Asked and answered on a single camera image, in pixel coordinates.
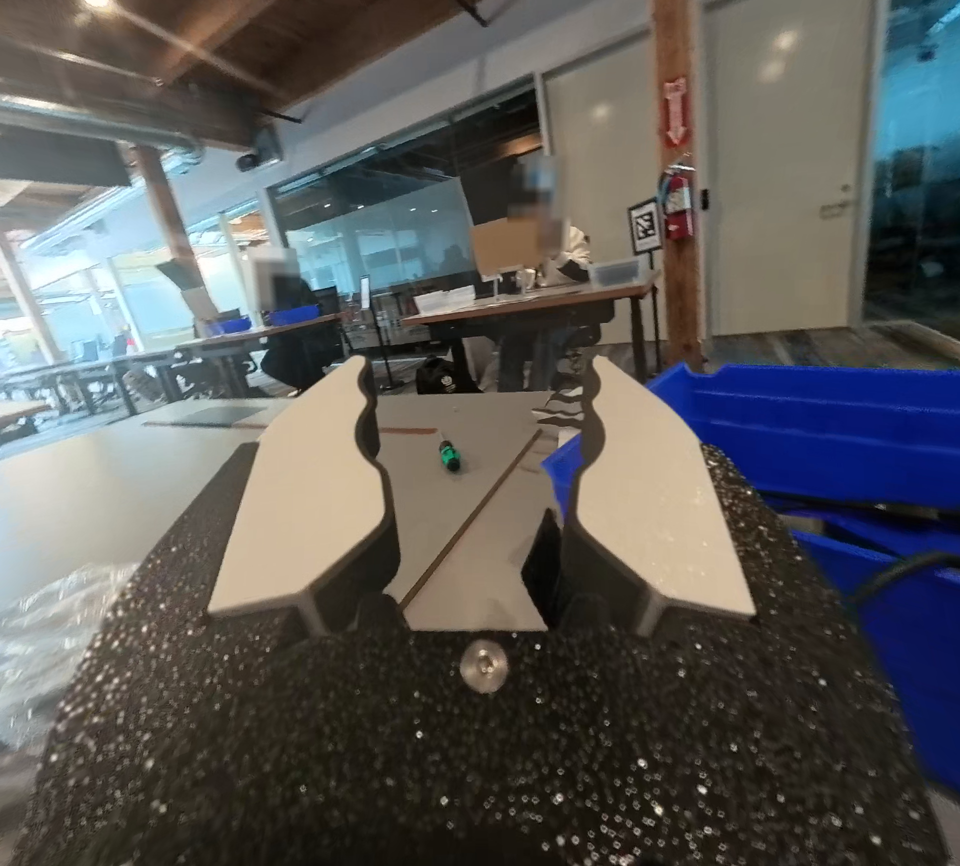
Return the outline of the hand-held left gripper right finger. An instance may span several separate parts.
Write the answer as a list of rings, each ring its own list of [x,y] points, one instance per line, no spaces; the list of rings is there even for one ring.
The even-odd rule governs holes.
[[[601,600],[617,629],[653,636],[664,614],[756,616],[701,441],[606,357],[582,379],[582,464],[559,549],[575,594]]]

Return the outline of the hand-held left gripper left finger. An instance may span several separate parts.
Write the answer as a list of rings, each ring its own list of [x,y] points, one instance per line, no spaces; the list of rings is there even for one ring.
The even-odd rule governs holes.
[[[293,611],[310,635],[333,635],[392,583],[402,555],[377,406],[371,364],[355,355],[265,429],[209,598],[211,619]]]

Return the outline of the wooden office table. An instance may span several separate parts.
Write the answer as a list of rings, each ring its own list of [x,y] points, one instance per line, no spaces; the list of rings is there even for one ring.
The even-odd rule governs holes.
[[[340,312],[281,325],[253,326],[250,329],[198,339],[178,345],[172,350],[174,363],[212,362],[215,372],[225,383],[226,396],[232,400],[251,400],[255,397],[247,375],[239,368],[244,356],[252,356],[270,348],[273,340],[282,335],[306,336],[315,331],[334,327],[342,332],[344,315]]]
[[[425,327],[433,340],[450,342],[451,356],[460,370],[467,368],[464,340],[488,333],[498,333],[503,325],[516,326],[525,332],[538,326],[567,327],[576,319],[586,319],[600,312],[600,305],[621,301],[629,305],[630,349],[633,376],[645,383],[666,367],[663,353],[659,311],[661,270],[642,267],[638,278],[612,285],[591,283],[569,284],[515,295],[487,296],[460,306],[443,306],[427,313],[401,318],[404,329]],[[642,302],[651,303],[654,333],[655,366],[647,360],[646,339],[642,318]]]

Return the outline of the black backpack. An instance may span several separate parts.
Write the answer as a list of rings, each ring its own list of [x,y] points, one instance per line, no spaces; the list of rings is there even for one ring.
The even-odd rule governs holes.
[[[477,395],[482,391],[469,366],[431,355],[415,370],[415,392],[419,396]]]

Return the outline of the black white marker sign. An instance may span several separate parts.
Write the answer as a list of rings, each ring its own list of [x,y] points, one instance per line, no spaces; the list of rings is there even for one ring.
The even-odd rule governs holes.
[[[661,206],[656,197],[630,206],[627,215],[630,248],[635,257],[652,255],[664,248]]]

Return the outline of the clear plastic wrap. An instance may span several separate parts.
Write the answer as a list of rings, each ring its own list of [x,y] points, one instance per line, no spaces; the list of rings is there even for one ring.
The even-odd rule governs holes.
[[[104,617],[137,563],[88,564],[1,611],[1,742],[36,752]]]

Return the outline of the red fire extinguisher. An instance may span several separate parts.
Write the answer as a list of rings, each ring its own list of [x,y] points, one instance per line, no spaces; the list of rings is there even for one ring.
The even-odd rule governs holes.
[[[697,193],[694,168],[685,160],[675,160],[661,172],[655,193],[665,240],[682,241],[694,237]]]

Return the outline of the brown cardboard box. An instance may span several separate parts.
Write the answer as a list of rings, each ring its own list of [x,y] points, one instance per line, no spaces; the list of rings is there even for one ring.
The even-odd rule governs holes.
[[[475,224],[470,245],[477,272],[485,279],[539,266],[544,254],[539,221],[507,216]]]

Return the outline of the red fire sign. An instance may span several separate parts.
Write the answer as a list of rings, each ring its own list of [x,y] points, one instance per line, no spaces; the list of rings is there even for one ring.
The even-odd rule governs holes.
[[[661,91],[661,131],[668,148],[686,145],[691,135],[690,89],[687,76],[666,80]]]

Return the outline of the silver air duct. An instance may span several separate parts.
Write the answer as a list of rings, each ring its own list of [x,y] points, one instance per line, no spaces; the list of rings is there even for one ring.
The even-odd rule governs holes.
[[[1,93],[1,122],[56,136],[150,146],[193,157],[196,162],[207,149],[196,136],[149,120],[9,92]]]

